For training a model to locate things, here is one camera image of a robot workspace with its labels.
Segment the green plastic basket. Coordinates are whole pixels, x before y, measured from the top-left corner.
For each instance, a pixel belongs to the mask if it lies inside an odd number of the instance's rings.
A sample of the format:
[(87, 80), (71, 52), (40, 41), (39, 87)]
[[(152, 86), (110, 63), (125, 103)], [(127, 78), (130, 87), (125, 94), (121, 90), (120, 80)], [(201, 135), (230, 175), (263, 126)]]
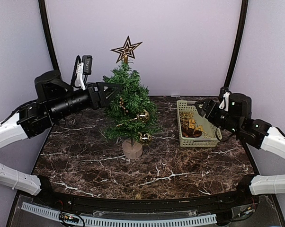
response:
[[(222, 138), (221, 130), (201, 117), (195, 106), (195, 101), (177, 101), (178, 134), (181, 147), (213, 148)], [(188, 128), (188, 120), (194, 119), (196, 127)]]

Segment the small green christmas tree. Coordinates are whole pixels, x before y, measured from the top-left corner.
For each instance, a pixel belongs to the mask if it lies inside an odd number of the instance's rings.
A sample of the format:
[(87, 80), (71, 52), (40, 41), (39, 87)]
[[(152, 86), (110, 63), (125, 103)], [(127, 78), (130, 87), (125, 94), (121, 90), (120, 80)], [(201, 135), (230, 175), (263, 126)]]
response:
[[(140, 132), (149, 133), (151, 136), (160, 132), (157, 105), (150, 99), (148, 88), (141, 84), (139, 72), (133, 70), (129, 63), (122, 62), (112, 70), (112, 73), (111, 77), (104, 76), (103, 81), (120, 84), (122, 88), (105, 109), (105, 116), (110, 120), (110, 125), (104, 131), (105, 137), (108, 140), (130, 138), (139, 142)], [(127, 115), (124, 115), (123, 109), (119, 106), (120, 98), (123, 98), (124, 105), (129, 111)], [(137, 115), (143, 110), (150, 114), (147, 123), (137, 120)]]

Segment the gold star tree topper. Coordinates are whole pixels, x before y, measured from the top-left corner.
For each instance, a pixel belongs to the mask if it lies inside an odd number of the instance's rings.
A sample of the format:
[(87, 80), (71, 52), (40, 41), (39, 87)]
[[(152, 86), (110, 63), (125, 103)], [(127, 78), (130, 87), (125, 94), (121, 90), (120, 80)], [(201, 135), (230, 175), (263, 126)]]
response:
[(119, 56), (116, 60), (116, 63), (119, 63), (124, 57), (135, 59), (134, 51), (137, 49), (143, 42), (131, 43), (130, 36), (127, 36), (122, 47), (117, 47), (111, 49), (110, 51), (118, 53)]

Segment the gold black bauble ornament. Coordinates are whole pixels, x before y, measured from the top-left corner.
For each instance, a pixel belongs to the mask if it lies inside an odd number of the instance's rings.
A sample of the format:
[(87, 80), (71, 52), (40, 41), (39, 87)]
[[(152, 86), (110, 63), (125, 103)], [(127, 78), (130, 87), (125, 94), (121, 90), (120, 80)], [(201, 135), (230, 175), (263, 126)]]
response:
[(152, 140), (152, 136), (149, 133), (140, 132), (139, 133), (139, 142), (146, 146), (149, 145)]

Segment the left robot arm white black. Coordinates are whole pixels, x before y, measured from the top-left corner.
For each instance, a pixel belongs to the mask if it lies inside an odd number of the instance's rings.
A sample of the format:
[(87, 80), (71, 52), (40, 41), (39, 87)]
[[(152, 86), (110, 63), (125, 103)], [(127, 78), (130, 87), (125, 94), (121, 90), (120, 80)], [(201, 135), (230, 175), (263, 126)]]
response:
[[(74, 90), (65, 83), (58, 70), (35, 78), (38, 98), (20, 105), (9, 117), (0, 122), (0, 149), (14, 142), (33, 138), (61, 119), (85, 109), (104, 108), (121, 90), (112, 83), (88, 83)], [(47, 206), (54, 206), (58, 196), (47, 177), (28, 175), (0, 162), (0, 184), (39, 196)]]

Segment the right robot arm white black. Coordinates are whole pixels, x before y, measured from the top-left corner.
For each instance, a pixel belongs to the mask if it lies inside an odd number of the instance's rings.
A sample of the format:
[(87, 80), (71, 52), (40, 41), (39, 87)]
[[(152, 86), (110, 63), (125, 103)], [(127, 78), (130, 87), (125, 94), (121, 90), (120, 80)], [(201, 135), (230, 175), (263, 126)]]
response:
[[(215, 127), (227, 130), (256, 149), (285, 159), (285, 134), (270, 123), (251, 117), (252, 100), (242, 93), (222, 89), (219, 102), (204, 99), (194, 104), (198, 114)], [(237, 185), (233, 202), (243, 205), (251, 195), (285, 194), (285, 175), (246, 175)]]

